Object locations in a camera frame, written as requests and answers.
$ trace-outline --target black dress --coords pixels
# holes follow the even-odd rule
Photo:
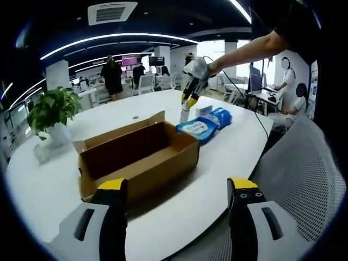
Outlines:
[[[114,63],[114,66],[109,63],[103,66],[100,75],[105,79],[105,87],[107,88],[109,95],[119,94],[123,91],[121,74],[121,67],[117,63]]]

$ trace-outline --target air conditioning vent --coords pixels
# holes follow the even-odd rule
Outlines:
[[[115,2],[96,4],[88,7],[88,23],[90,26],[100,23],[113,23],[126,21],[137,2]]]

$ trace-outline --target green leaves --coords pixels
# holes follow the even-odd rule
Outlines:
[[[53,127],[55,123],[67,124],[67,119],[73,117],[82,109],[79,96],[71,88],[57,87],[41,95],[37,104],[27,117],[27,122],[41,140],[40,132],[46,132],[46,128]]]

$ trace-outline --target potted plant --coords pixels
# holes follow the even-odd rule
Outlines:
[[[60,86],[40,96],[27,121],[41,140],[46,140],[46,137],[40,135],[45,132],[55,145],[60,146],[70,141],[67,119],[73,120],[81,108],[79,96],[71,88]]]

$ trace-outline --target blue package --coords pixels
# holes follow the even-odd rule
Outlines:
[[[176,129],[179,132],[191,134],[200,141],[200,145],[204,145],[212,139],[218,125],[205,117],[198,117],[192,121],[178,124]]]
[[[221,108],[221,107],[213,110],[211,113],[208,113],[203,117],[217,124],[218,130],[225,128],[226,126],[230,125],[232,122],[232,115],[229,113],[228,110],[225,110],[224,108]]]

